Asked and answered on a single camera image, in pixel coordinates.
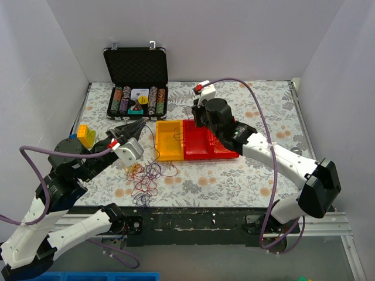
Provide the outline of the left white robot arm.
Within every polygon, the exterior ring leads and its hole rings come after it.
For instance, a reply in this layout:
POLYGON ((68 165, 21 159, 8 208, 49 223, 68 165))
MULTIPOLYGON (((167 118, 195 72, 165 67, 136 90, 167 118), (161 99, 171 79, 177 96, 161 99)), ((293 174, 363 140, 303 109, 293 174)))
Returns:
POLYGON ((136 234, 141 232, 142 218, 127 217, 115 203, 100 206, 88 218, 60 231, 58 222, 87 192, 83 186, 116 160, 132 166, 144 150, 138 140, 145 120, 109 129, 107 137, 87 149, 78 138, 60 141, 53 151, 22 146, 21 155, 36 169, 27 151, 46 154, 52 166, 47 176, 37 172, 40 185, 29 211, 20 222, 1 217, 17 226, 11 237, 1 243, 1 274, 5 280, 33 279, 45 273, 53 262, 72 247, 98 234, 136 234))

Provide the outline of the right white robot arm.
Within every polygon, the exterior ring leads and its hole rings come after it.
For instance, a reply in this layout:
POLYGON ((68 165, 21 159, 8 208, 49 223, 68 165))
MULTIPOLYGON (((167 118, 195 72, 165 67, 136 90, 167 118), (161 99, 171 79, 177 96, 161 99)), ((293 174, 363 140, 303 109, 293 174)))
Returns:
POLYGON ((304 215, 323 218, 340 193, 338 173, 331 160, 318 162, 280 145, 270 145, 255 128, 235 120, 224 99, 194 100, 192 114, 195 125, 209 129, 226 149, 275 169, 299 189, 272 205, 265 218, 269 231, 280 232, 289 221, 304 215))

